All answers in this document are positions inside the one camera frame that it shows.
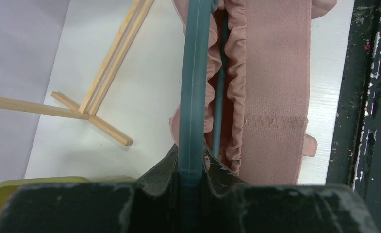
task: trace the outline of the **white surface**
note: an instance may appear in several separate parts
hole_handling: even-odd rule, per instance
[[[52,91],[82,102],[131,2],[71,0],[45,104],[61,106]],[[301,184],[325,183],[352,8],[353,1],[339,1],[312,22],[308,133],[319,149],[304,158]],[[25,178],[137,178],[160,161],[173,145],[168,119],[180,100],[182,29],[171,1],[155,1],[99,109],[133,146],[87,121],[41,116]]]

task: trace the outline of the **teal tube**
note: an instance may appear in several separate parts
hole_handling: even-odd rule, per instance
[[[178,174],[181,232],[199,232],[211,0],[191,0],[184,43]]]
[[[219,159],[220,149],[220,136],[222,133],[222,118],[223,118],[223,99],[225,95],[225,80],[227,70],[227,56],[225,54],[225,45],[229,39],[229,27],[228,27],[228,13],[224,12],[223,17],[223,29],[222,29],[222,44],[220,45],[220,58],[222,60],[222,67],[219,70],[219,80],[217,82],[216,89],[216,106],[215,106],[215,118],[213,121],[213,146],[212,153],[216,159]]]

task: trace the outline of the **wooden stick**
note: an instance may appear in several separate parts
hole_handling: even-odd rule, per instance
[[[52,92],[51,96],[53,96],[60,103],[64,104],[70,109],[77,110],[79,108],[76,102],[74,102],[69,97],[65,96],[64,94],[60,92]],[[133,140],[131,138],[129,138],[124,133],[117,130],[115,127],[104,122],[102,119],[98,118],[97,116],[90,116],[89,121],[92,124],[94,124],[96,127],[98,127],[99,129],[101,129],[102,131],[110,135],[112,138],[122,143],[123,145],[131,146],[133,144]]]
[[[85,113],[88,106],[90,105],[90,102],[92,101],[103,77],[104,77],[104,74],[106,73],[106,70],[107,68],[109,67],[116,51],[117,51],[117,48],[119,48],[120,46],[120,43],[123,39],[123,37],[125,36],[126,34],[126,31],[127,29],[129,28],[131,22],[132,22],[132,19],[134,18],[134,16],[136,15],[136,12],[138,11],[138,6],[139,6],[139,3],[141,3],[143,0],[134,0],[133,3],[132,3],[132,6],[130,8],[130,10],[128,11],[122,25],[120,26],[119,28],[119,31],[117,32],[116,34],[116,37],[114,38],[109,50],[107,51],[107,54],[106,56],[104,57],[103,59],[103,62],[95,76],[95,79],[93,80],[93,83],[92,85],[90,86],[89,90],[87,91],[87,94],[86,94],[86,97],[84,98],[82,104],[80,105],[78,111],[80,113]]]
[[[22,100],[15,100],[5,97],[0,97],[0,109],[8,109],[13,111],[21,111],[27,113],[36,113],[36,114],[44,114],[51,115],[57,117],[67,117],[74,119],[89,119],[89,115],[81,114],[78,111],[59,108],[49,105],[44,105],[40,103],[32,103]]]
[[[92,105],[90,106],[88,112],[91,116],[96,115],[98,112],[98,109],[104,99],[104,96],[106,95],[107,91],[109,90],[110,84],[112,84],[113,79],[116,76],[117,71],[119,70],[120,65],[122,64],[124,58],[126,57],[127,52],[129,51],[130,46],[132,45],[132,42],[134,40],[134,37],[136,36],[137,32],[140,29],[140,26],[142,25],[143,21],[145,20],[145,17],[147,13],[149,12],[149,9],[152,5],[154,0],[146,0],[143,3],[142,9],[140,9],[140,12],[138,13],[135,22],[132,25],[132,28],[129,31],[129,34],[126,36],[125,41],[123,42],[122,46],[120,47],[120,50],[113,61],[109,72],[106,75],[106,78],[104,79],[98,93],[96,94],[96,97],[93,100]]]

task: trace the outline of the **wooden dowel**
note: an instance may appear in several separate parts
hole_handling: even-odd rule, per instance
[[[136,12],[138,11],[138,6],[140,5],[140,3],[142,2],[143,0],[134,0],[133,3],[132,3],[132,6],[130,8],[130,10],[128,11],[122,25],[120,26],[119,28],[119,31],[117,32],[116,34],[116,37],[114,38],[106,56],[104,57],[103,59],[103,62],[95,76],[95,79],[93,80],[93,83],[92,85],[90,86],[89,90],[87,91],[87,94],[86,94],[86,97],[84,98],[82,104],[80,105],[78,111],[80,113],[85,113],[87,108],[89,107],[90,105],[90,102],[92,101],[103,77],[104,77],[104,74],[106,73],[106,70],[107,68],[109,67],[116,51],[117,51],[117,48],[119,48],[120,46],[120,43],[123,39],[123,37],[125,36],[126,34],[126,31],[127,29],[129,28],[133,18],[134,18],[134,15],[136,15]]]
[[[110,66],[109,72],[107,73],[98,93],[96,94],[96,97],[94,98],[92,105],[89,107],[88,112],[91,116],[96,115],[96,113],[98,112],[98,109],[104,99],[104,96],[109,90],[110,84],[112,84],[112,81],[115,78],[120,65],[122,64],[124,58],[126,57],[126,54],[129,51],[130,46],[132,45],[134,37],[136,36],[137,32],[140,29],[140,26],[145,20],[145,17],[147,13],[149,12],[149,9],[151,5],[153,4],[153,1],[154,0],[146,0],[143,3],[143,6],[136,17],[136,20],[133,23],[132,28],[129,30],[129,33],[126,36],[118,54],[116,55],[115,60]]]
[[[53,96],[55,99],[57,99],[60,103],[64,104],[70,109],[77,110],[79,108],[78,104],[71,100],[69,97],[65,96],[64,94],[60,92],[52,92],[51,96]],[[133,144],[133,139],[126,136],[124,133],[117,130],[115,127],[109,125],[102,119],[98,118],[97,116],[90,116],[89,121],[110,135],[112,138],[116,139],[118,142],[122,143],[125,146],[131,146]]]
[[[13,111],[44,114],[57,117],[67,117],[74,119],[89,119],[88,114],[81,114],[78,111],[66,108],[59,108],[41,103],[33,103],[22,100],[15,100],[5,97],[0,97],[0,109],[8,109]]]

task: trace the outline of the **wooden strip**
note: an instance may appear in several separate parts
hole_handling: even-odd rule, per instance
[[[83,119],[83,120],[89,119],[89,115],[81,114],[74,110],[44,105],[40,103],[15,100],[15,99],[10,99],[5,97],[0,97],[0,109],[44,114],[44,115],[57,116],[57,117],[67,117],[67,118],[74,118],[74,119]]]
[[[133,144],[133,139],[129,138],[128,136],[117,130],[115,127],[109,125],[97,116],[90,116],[89,121],[99,129],[101,129],[103,132],[107,133],[112,138],[122,143],[123,145],[131,146]]]
[[[125,36],[126,34],[126,31],[127,29],[129,28],[133,18],[134,18],[134,15],[136,15],[137,11],[139,10],[139,4],[142,2],[143,0],[134,0],[133,3],[132,3],[132,6],[130,8],[130,10],[128,11],[122,25],[120,26],[119,28],[119,31],[117,32],[116,34],[116,37],[115,39],[113,40],[106,56],[104,57],[103,59],[103,62],[95,76],[95,79],[93,80],[93,83],[92,85],[90,86],[89,90],[87,91],[87,94],[86,94],[86,97],[84,98],[82,104],[80,105],[78,111],[80,113],[85,113],[90,102],[92,101],[103,77],[104,77],[104,74],[106,73],[106,70],[107,68],[109,67],[116,51],[117,51],[117,48],[119,48],[120,46],[120,43],[123,39],[123,37]]]
[[[119,70],[120,65],[122,64],[124,58],[126,57],[127,52],[129,51],[130,46],[132,45],[132,42],[134,40],[134,37],[136,36],[137,32],[140,29],[140,26],[142,25],[143,21],[145,20],[146,15],[149,12],[149,9],[151,5],[153,4],[154,0],[146,0],[143,3],[142,9],[140,10],[139,14],[136,17],[135,22],[132,25],[132,28],[129,31],[129,34],[126,36],[125,41],[123,42],[115,61],[112,63],[109,72],[106,75],[106,78],[104,79],[100,90],[98,91],[95,99],[93,100],[92,105],[90,106],[88,112],[90,115],[94,116],[103,99],[106,95],[107,91],[109,90],[110,84],[112,84],[113,79],[116,76],[117,71]]]
[[[52,92],[51,96],[53,96],[55,99],[57,99],[60,103],[64,104],[70,109],[77,110],[79,108],[78,104],[71,100],[69,97],[65,96],[64,94],[60,92]],[[133,140],[126,136],[124,133],[117,130],[115,127],[109,125],[102,119],[98,118],[97,116],[90,116],[89,121],[94,124],[96,127],[119,141],[125,146],[131,146],[133,144]]]

